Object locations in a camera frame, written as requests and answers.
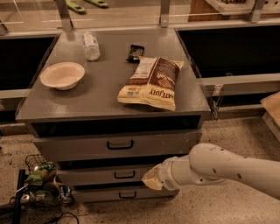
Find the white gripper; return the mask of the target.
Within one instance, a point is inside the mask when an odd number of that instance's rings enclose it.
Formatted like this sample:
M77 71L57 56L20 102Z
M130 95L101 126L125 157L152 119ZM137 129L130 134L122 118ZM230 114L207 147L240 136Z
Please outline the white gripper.
M148 170L142 177L143 183L152 190L160 191L163 187L175 191L182 186L172 175L172 165L177 157L167 158L162 164L157 164Z

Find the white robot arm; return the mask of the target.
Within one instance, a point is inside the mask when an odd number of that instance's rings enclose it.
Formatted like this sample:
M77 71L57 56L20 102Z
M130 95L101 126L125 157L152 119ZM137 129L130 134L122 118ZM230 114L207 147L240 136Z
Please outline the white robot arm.
M280 199L279 162L239 156L211 143L193 146L186 156L169 157L142 177L147 187L157 191L214 185L228 179Z

